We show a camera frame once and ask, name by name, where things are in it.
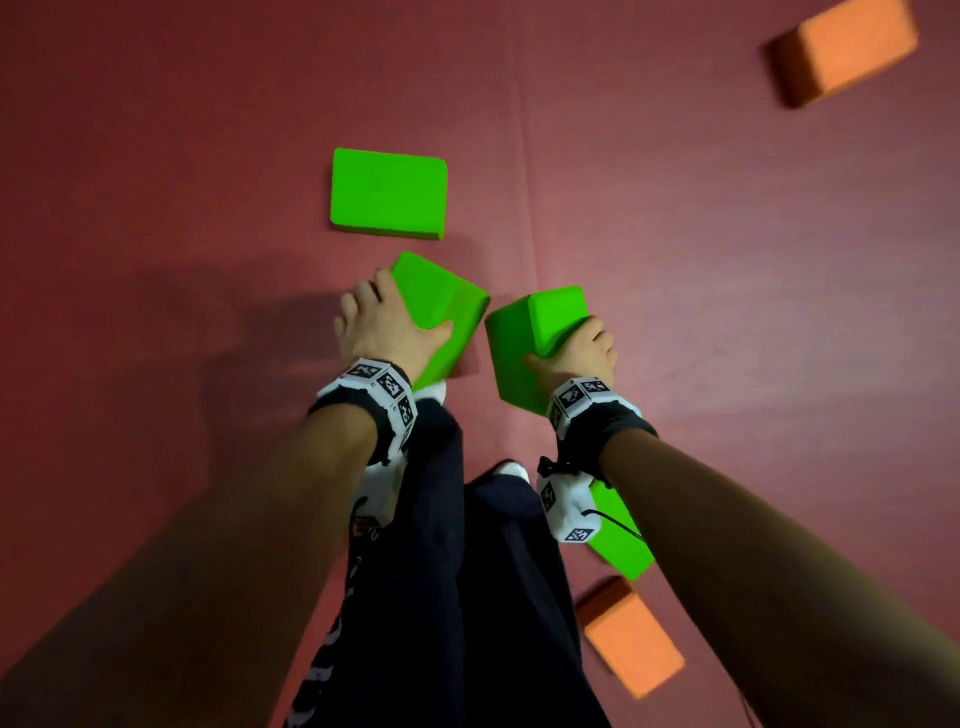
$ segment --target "orange block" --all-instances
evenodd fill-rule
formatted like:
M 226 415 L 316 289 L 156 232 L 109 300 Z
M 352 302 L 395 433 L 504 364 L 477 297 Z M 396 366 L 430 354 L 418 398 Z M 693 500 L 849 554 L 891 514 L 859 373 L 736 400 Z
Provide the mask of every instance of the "orange block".
M 772 51 L 789 100 L 802 106 L 872 76 L 919 45 L 906 0 L 847 0 L 774 41 Z
M 581 603 L 577 619 L 633 697 L 643 697 L 684 666 L 684 656 L 622 576 Z

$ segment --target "pants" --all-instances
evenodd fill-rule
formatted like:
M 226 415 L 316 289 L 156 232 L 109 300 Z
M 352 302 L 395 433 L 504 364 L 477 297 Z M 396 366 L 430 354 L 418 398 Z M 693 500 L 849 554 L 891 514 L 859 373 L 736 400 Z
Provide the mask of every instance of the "pants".
M 285 728 L 609 726 L 536 492 L 465 487 L 459 426 L 418 407 L 394 520 L 351 519 L 344 602 Z

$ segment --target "wristband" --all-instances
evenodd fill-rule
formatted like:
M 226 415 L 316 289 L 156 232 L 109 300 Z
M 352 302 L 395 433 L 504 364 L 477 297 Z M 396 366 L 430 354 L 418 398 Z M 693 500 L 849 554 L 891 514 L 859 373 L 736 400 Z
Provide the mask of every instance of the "wristband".
M 578 376 L 559 386 L 547 406 L 557 433 L 558 460 L 610 485 L 600 469 L 600 453 L 613 435 L 642 429 L 659 437 L 639 408 L 596 376 Z
M 394 460 L 406 445 L 417 419 L 410 379 L 396 364 L 357 359 L 317 393 L 308 415 L 330 404 L 355 404 L 376 422 L 376 448 L 369 465 Z

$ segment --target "forearm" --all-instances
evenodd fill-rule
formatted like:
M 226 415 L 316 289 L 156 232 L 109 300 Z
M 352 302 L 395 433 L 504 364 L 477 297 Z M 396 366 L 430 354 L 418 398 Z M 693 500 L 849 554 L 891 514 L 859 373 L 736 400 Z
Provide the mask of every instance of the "forearm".
M 600 462 L 768 725 L 956 718 L 956 646 L 829 546 L 640 430 L 611 438 Z
M 329 406 L 184 508 L 7 674 L 5 724 L 265 725 L 375 444 Z

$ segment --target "green block held in hand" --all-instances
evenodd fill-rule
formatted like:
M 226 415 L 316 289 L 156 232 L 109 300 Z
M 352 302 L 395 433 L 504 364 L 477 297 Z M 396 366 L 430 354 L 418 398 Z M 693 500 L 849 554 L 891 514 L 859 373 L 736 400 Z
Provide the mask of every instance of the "green block held in hand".
M 414 390 L 446 379 L 480 326 L 490 296 L 468 280 L 413 253 L 402 253 L 394 265 L 394 280 L 410 317 L 420 328 L 453 322 L 453 335 L 430 359 L 414 382 Z
M 500 398 L 545 416 L 548 398 L 523 365 L 523 355 L 553 356 L 587 316 L 579 285 L 533 293 L 490 314 L 487 338 Z
M 330 222 L 350 232 L 439 240 L 446 219 L 446 162 L 336 149 Z
M 617 492 L 599 480 L 590 484 L 590 494 L 596 509 L 617 519 L 639 533 L 627 506 Z M 613 522 L 604 520 L 600 532 L 589 541 L 590 546 L 607 560 L 612 567 L 633 581 L 650 568 L 654 555 L 650 548 L 635 536 L 630 535 Z

